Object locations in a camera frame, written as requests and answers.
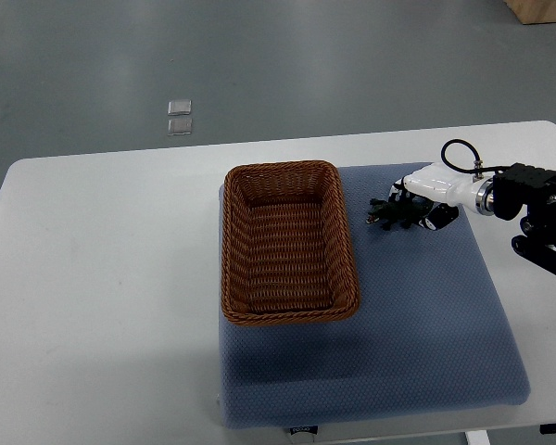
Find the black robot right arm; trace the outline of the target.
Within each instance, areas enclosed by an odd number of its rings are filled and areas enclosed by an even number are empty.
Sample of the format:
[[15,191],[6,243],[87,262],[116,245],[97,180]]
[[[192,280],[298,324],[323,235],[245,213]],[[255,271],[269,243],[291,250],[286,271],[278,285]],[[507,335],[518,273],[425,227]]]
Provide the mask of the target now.
[[556,275],[556,171],[514,163],[492,177],[492,212],[504,221],[526,210],[513,251]]

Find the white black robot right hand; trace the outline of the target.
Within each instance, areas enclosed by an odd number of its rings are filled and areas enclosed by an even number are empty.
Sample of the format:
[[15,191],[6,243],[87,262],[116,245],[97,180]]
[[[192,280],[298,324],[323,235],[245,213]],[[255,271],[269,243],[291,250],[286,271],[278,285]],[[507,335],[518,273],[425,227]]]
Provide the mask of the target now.
[[437,231],[459,216],[459,206],[484,216],[493,214],[493,180],[481,172],[464,173],[432,163],[393,183],[389,201],[433,203],[416,224]]

